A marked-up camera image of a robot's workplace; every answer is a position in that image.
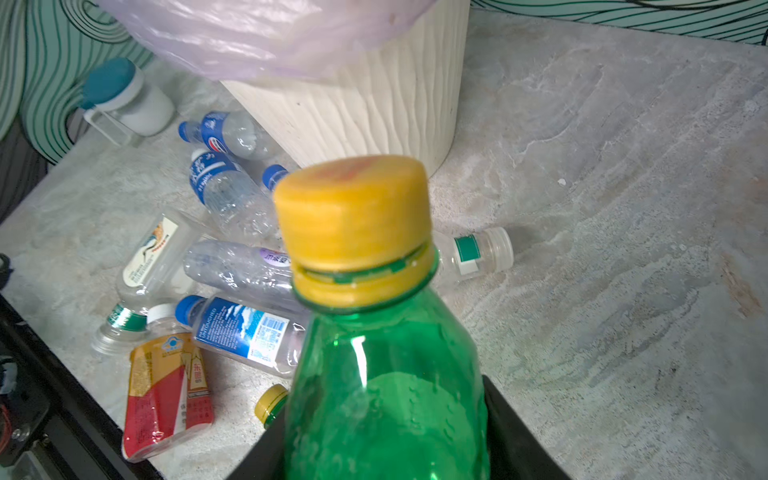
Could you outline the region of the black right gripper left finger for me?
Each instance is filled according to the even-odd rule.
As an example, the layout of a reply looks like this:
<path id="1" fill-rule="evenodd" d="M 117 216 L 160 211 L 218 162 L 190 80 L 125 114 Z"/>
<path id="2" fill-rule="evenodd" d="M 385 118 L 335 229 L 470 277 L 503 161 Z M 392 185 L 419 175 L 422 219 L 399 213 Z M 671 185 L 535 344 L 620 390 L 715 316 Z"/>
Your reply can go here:
<path id="1" fill-rule="evenodd" d="M 276 419 L 227 480 L 283 480 L 285 473 L 285 421 Z"/>

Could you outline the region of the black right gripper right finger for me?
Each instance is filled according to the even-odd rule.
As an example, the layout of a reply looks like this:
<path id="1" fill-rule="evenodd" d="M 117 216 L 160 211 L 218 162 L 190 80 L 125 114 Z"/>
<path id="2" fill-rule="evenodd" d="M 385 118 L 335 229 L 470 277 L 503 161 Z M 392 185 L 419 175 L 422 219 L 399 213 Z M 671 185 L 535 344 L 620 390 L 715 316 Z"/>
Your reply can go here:
<path id="1" fill-rule="evenodd" d="M 571 480 L 513 410 L 491 379 L 482 376 L 488 412 L 490 479 Z"/>

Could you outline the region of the green soda bottle front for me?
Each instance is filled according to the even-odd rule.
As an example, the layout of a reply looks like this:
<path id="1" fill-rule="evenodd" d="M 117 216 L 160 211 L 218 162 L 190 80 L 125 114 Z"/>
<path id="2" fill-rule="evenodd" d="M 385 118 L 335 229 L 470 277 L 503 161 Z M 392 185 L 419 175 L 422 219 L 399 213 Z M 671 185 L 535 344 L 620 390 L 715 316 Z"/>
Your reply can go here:
<path id="1" fill-rule="evenodd" d="M 288 393 L 288 389 L 282 384 L 274 384 L 256 401 L 253 409 L 254 416 L 265 429 L 268 429 L 277 419 L 287 401 Z"/>

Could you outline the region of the green soda bottle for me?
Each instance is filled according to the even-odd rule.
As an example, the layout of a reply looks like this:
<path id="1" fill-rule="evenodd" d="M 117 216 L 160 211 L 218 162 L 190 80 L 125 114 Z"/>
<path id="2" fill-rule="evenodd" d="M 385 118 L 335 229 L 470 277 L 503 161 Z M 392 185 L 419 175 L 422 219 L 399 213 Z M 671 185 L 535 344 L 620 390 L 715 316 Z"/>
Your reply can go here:
<path id="1" fill-rule="evenodd" d="M 288 393 L 288 389 L 282 384 L 274 384 L 256 401 L 253 409 L 254 416 L 265 429 L 268 429 L 277 419 L 287 401 Z"/>
<path id="2" fill-rule="evenodd" d="M 289 479 L 485 479 L 477 350 L 431 289 L 428 177 L 405 156 L 321 163 L 274 194 L 312 312 L 285 409 Z"/>

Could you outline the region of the red yellow tea bottle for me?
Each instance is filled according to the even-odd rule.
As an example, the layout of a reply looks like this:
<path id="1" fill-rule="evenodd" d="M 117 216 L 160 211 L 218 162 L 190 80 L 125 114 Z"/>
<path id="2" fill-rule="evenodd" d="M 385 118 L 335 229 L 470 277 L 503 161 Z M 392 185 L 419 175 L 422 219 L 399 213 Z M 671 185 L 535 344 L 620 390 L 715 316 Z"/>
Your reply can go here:
<path id="1" fill-rule="evenodd" d="M 150 308 L 148 340 L 130 353 L 122 454 L 131 463 L 181 444 L 214 423 L 202 352 L 176 320 L 175 309 L 173 303 Z"/>

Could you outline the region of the small clear green-band bottle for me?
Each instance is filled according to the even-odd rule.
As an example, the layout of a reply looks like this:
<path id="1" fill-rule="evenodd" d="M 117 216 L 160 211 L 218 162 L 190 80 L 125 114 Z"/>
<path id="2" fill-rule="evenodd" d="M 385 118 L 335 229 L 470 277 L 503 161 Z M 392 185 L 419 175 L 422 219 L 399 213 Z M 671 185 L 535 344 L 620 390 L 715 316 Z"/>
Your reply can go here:
<path id="1" fill-rule="evenodd" d="M 147 317 L 117 304 L 95 332 L 92 348 L 100 354 L 128 354 L 148 336 Z"/>

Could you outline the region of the clear bottle green band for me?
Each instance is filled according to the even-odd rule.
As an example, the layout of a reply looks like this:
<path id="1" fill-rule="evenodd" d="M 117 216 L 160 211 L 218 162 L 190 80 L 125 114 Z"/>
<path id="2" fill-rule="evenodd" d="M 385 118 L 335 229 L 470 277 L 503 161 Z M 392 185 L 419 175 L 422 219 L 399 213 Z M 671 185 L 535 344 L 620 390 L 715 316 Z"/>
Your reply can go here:
<path id="1" fill-rule="evenodd" d="M 502 227 L 452 237 L 432 233 L 439 253 L 440 265 L 431 285 L 435 290 L 448 290 L 473 278 L 506 271 L 514 265 L 511 238 Z"/>

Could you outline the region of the white label clear bottle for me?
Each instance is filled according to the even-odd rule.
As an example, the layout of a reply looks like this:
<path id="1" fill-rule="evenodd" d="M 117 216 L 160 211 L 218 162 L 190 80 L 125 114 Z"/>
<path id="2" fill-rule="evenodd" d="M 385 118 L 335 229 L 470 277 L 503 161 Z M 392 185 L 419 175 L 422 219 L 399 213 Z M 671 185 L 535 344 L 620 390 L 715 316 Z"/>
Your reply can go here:
<path id="1" fill-rule="evenodd" d="M 119 303 L 144 315 L 193 292 L 196 282 L 185 273 L 184 257 L 194 244 L 214 237 L 213 230 L 191 216 L 173 208 L 161 210 L 118 274 Z"/>

